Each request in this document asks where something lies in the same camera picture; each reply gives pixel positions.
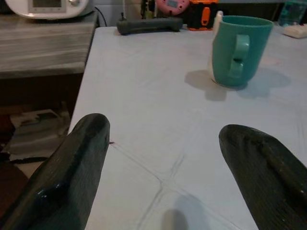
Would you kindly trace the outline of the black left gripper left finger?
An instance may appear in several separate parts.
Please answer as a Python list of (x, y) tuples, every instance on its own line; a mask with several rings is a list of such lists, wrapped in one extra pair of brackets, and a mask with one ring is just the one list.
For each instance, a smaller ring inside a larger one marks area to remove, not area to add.
[(101, 178), (110, 122), (85, 115), (32, 174), (0, 220), (3, 230), (83, 230)]

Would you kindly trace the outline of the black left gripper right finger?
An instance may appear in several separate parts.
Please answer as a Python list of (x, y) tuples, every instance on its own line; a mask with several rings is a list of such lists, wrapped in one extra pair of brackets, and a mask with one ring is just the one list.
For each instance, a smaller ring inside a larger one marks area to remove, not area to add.
[(284, 144), (235, 124), (221, 129), (219, 144), (258, 229), (307, 228), (307, 168)]

